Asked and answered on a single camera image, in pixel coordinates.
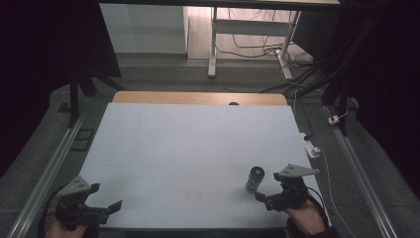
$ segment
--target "metal frame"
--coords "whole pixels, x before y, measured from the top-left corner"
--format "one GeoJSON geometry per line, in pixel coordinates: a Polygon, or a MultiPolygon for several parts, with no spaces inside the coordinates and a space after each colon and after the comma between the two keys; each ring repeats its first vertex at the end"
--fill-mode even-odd
{"type": "Polygon", "coordinates": [[[292,79],[288,63],[285,59],[287,48],[296,27],[300,12],[295,12],[289,23],[281,22],[262,22],[262,21],[244,21],[244,20],[218,20],[217,7],[214,8],[212,18],[212,36],[209,57],[208,77],[216,76],[216,35],[234,34],[234,35],[252,35],[252,36],[273,36],[285,37],[281,51],[277,53],[278,61],[281,65],[281,71],[286,80],[292,79]]]}
{"type": "Polygon", "coordinates": [[[67,130],[58,147],[55,149],[55,152],[52,154],[52,158],[44,169],[43,174],[35,185],[7,237],[23,238],[26,236],[47,193],[50,190],[51,185],[53,184],[53,180],[58,173],[68,150],[70,149],[71,143],[73,142],[77,131],[86,117],[91,101],[91,98],[86,98],[84,105],[82,105],[82,112],[80,113],[80,116],[75,121],[73,127],[67,130]]]}
{"type": "MultiPolygon", "coordinates": [[[[333,115],[331,111],[334,110],[331,106],[324,106],[324,110],[327,116],[333,115]]],[[[377,227],[382,233],[382,236],[386,238],[398,237],[389,219],[389,216],[382,205],[382,202],[377,197],[373,186],[370,183],[368,175],[359,161],[358,155],[353,149],[352,143],[346,136],[343,135],[339,127],[333,126],[333,130],[346,156],[350,168],[352,169],[353,174],[355,175],[356,181],[358,182],[358,185],[361,188],[362,194],[364,195],[364,198],[367,201],[367,205],[371,209],[373,218],[375,219],[377,227]]]]}

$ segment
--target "metal stand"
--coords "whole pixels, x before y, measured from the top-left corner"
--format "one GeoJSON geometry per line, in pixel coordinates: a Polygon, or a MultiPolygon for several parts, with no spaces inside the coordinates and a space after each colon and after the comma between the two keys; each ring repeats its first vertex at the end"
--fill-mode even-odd
{"type": "Polygon", "coordinates": [[[274,36],[285,37],[285,41],[281,51],[276,51],[281,70],[285,79],[292,79],[290,69],[287,65],[285,56],[287,48],[290,44],[291,37],[296,27],[297,19],[300,12],[295,12],[291,22],[262,22],[262,21],[245,21],[245,20],[218,20],[217,8],[214,8],[212,19],[212,37],[209,58],[208,77],[216,76],[216,35],[217,34],[234,34],[234,35],[250,35],[250,36],[274,36]]]}
{"type": "Polygon", "coordinates": [[[95,84],[93,83],[92,76],[115,88],[117,91],[127,90],[120,84],[116,83],[112,79],[108,78],[93,68],[88,67],[86,69],[76,69],[70,79],[70,122],[68,123],[68,128],[71,128],[74,125],[74,122],[77,120],[79,114],[78,86],[80,86],[83,94],[87,97],[94,97],[98,91],[95,84]]]}

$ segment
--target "black cable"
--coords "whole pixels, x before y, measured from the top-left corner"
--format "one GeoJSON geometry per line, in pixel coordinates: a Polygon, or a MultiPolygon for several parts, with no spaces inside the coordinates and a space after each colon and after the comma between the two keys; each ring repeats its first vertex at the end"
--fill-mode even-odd
{"type": "MultiPolygon", "coordinates": [[[[310,68],[308,68],[308,69],[306,69],[306,71],[304,71],[304,72],[302,72],[299,76],[297,76],[295,79],[298,79],[298,78],[300,78],[301,76],[303,76],[308,70],[309,70],[310,68]]],[[[274,86],[274,87],[269,87],[269,88],[266,88],[266,89],[264,89],[264,90],[262,90],[262,91],[260,91],[259,93],[264,93],[264,92],[266,92],[266,91],[269,91],[269,90],[273,90],[273,89],[277,89],[277,88],[281,88],[281,87],[283,87],[283,86],[286,86],[286,85],[288,85],[288,83],[286,82],[286,83],[283,83],[283,84],[280,84],[280,85],[277,85],[277,86],[274,86]]]]}
{"type": "Polygon", "coordinates": [[[278,49],[270,49],[270,50],[267,50],[264,54],[262,54],[262,55],[258,55],[258,56],[244,56],[244,55],[237,54],[237,53],[233,53],[233,52],[224,52],[224,51],[220,51],[220,50],[217,48],[217,46],[216,46],[216,50],[217,50],[218,52],[220,52],[220,53],[224,53],[224,54],[231,54],[231,55],[235,55],[235,56],[238,56],[238,57],[243,57],[243,58],[260,58],[260,57],[264,57],[264,56],[268,55],[270,52],[273,52],[273,51],[278,50],[278,49]]]}
{"type": "Polygon", "coordinates": [[[319,199],[321,199],[322,202],[322,209],[325,210],[325,204],[324,204],[324,200],[322,199],[321,195],[318,193],[318,191],[316,191],[314,188],[306,186],[308,189],[311,189],[312,191],[315,191],[315,193],[318,195],[319,199]]]}
{"type": "Polygon", "coordinates": [[[312,127],[311,120],[308,117],[308,114],[306,114],[305,107],[303,106],[302,100],[300,98],[298,99],[300,106],[302,107],[303,113],[305,114],[306,120],[308,121],[309,128],[310,128],[310,134],[306,134],[306,136],[309,138],[313,137],[315,135],[314,128],[312,127]]]}
{"type": "Polygon", "coordinates": [[[52,203],[52,200],[55,197],[55,195],[59,191],[61,191],[64,187],[65,185],[61,185],[58,188],[56,188],[50,195],[49,199],[47,200],[46,206],[44,207],[44,210],[43,210],[43,215],[41,216],[41,219],[38,222],[38,237],[39,238],[44,238],[46,235],[46,217],[47,217],[47,212],[49,210],[50,204],[52,203]]]}
{"type": "Polygon", "coordinates": [[[309,78],[310,75],[312,75],[312,73],[314,73],[316,71],[316,67],[309,67],[308,69],[306,69],[306,71],[304,73],[306,73],[300,80],[297,80],[299,78],[295,78],[295,81],[297,80],[297,83],[292,84],[289,88],[287,88],[284,92],[283,95],[287,98],[287,94],[296,86],[301,85],[304,81],[306,81],[306,79],[309,78]]]}
{"type": "Polygon", "coordinates": [[[294,87],[300,85],[303,81],[305,81],[315,70],[314,67],[309,67],[308,69],[306,69],[304,72],[302,72],[299,76],[297,76],[296,78],[294,78],[294,80],[298,81],[295,84],[292,84],[289,88],[287,88],[284,92],[283,95],[286,97],[287,93],[293,89],[294,87]]]}

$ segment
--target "white cable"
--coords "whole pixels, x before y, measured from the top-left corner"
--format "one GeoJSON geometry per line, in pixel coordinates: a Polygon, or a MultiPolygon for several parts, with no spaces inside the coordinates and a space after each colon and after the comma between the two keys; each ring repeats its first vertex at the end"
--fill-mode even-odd
{"type": "Polygon", "coordinates": [[[296,98],[297,98],[297,89],[294,91],[294,101],[293,101],[294,118],[296,118],[296,98]]]}
{"type": "Polygon", "coordinates": [[[340,219],[342,220],[343,224],[346,226],[347,230],[352,234],[353,237],[356,238],[355,234],[353,234],[352,230],[350,230],[349,226],[347,226],[347,223],[344,221],[343,217],[340,215],[339,211],[337,210],[336,204],[334,203],[333,194],[331,193],[330,170],[328,168],[327,155],[325,155],[325,152],[321,147],[318,147],[318,148],[322,151],[322,154],[324,155],[324,159],[325,159],[325,165],[327,165],[328,190],[330,191],[331,202],[333,203],[333,206],[337,212],[337,215],[339,215],[340,219]]]}
{"type": "Polygon", "coordinates": [[[342,117],[345,117],[348,112],[349,112],[349,107],[347,107],[346,113],[344,115],[339,116],[339,119],[342,118],[342,117]]]}

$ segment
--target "small black object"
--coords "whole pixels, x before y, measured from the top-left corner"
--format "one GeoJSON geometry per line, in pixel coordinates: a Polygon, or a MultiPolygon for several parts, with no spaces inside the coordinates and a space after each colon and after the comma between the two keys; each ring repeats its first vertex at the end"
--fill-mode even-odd
{"type": "Polygon", "coordinates": [[[282,211],[286,208],[297,209],[308,199],[309,193],[302,177],[290,178],[274,174],[274,179],[281,182],[283,192],[265,196],[256,192],[256,200],[263,202],[267,210],[282,211]]]}
{"type": "Polygon", "coordinates": [[[85,204],[87,197],[99,190],[99,183],[89,185],[83,178],[77,177],[65,186],[58,194],[59,201],[55,207],[55,217],[68,230],[77,225],[89,225],[89,232],[83,237],[97,237],[99,224],[106,224],[109,215],[121,209],[122,200],[107,208],[89,207],[85,204]]]}
{"type": "Polygon", "coordinates": [[[248,181],[245,184],[245,189],[250,193],[256,192],[260,183],[263,181],[264,174],[263,168],[253,167],[250,171],[248,181]]]}

